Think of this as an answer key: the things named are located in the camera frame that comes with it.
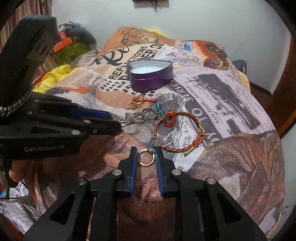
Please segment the human hand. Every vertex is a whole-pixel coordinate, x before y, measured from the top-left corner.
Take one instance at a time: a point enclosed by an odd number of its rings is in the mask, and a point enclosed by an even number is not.
[[[9,176],[15,182],[24,180],[33,166],[33,160],[12,161],[12,168],[9,171]]]

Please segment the green container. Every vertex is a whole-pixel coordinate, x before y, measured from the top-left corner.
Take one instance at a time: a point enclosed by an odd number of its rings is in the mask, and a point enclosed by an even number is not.
[[[52,52],[57,67],[71,64],[77,57],[89,52],[89,45],[84,42],[75,41],[56,53]]]

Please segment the white cream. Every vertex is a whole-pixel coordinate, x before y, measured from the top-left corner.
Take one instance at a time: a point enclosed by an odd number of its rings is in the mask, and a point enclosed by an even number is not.
[[[131,70],[134,74],[146,74],[159,71],[164,69],[165,67],[158,67],[158,66],[140,66]]]

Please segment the gold ring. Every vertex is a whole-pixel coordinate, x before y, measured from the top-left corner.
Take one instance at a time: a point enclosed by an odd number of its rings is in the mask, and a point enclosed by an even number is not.
[[[141,105],[144,103],[144,95],[136,95],[133,99],[132,99],[132,101],[131,101],[131,103],[129,103],[129,105],[126,107],[126,109],[128,110],[128,109],[132,109],[132,110],[134,110],[134,109],[137,109],[138,107],[141,107]]]
[[[152,154],[152,161],[149,163],[149,164],[144,164],[141,162],[141,154],[144,153],[144,152],[149,152],[150,154]],[[151,166],[153,164],[155,160],[155,153],[154,153],[154,149],[150,148],[150,149],[143,149],[139,152],[138,154],[138,162],[142,165],[142,166],[145,166],[145,167],[148,167],[148,166]]]

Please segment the newspaper print fabric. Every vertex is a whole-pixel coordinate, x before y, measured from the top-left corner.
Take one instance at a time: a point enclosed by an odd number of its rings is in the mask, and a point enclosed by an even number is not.
[[[0,199],[0,213],[7,217],[22,234],[25,234],[40,217],[31,193],[8,200]]]
[[[84,67],[48,93],[110,111],[114,119],[124,120],[125,107],[138,94],[130,88],[126,64],[145,56],[174,65],[174,79],[145,93],[145,98],[160,101],[165,112],[170,103],[175,111],[196,115],[206,132],[205,140],[188,157],[164,151],[165,157],[194,178],[218,180],[268,236],[279,220],[284,199],[281,143],[268,115],[241,85],[231,64],[213,69],[204,66],[201,55],[183,48],[159,43],[135,45],[82,60]],[[145,103],[136,111],[147,107],[155,108]],[[116,137],[91,136],[78,155],[40,162],[38,195],[44,206],[52,205],[61,183],[68,178],[100,178],[128,156],[131,146],[138,150],[150,147],[154,126],[132,124]],[[175,127],[161,125],[158,134],[160,140],[167,143],[170,139],[172,147],[181,148],[195,138],[196,126],[190,119],[178,117]],[[155,166],[138,166],[134,196],[118,204],[118,240],[173,240],[174,205],[174,199],[160,196]]]

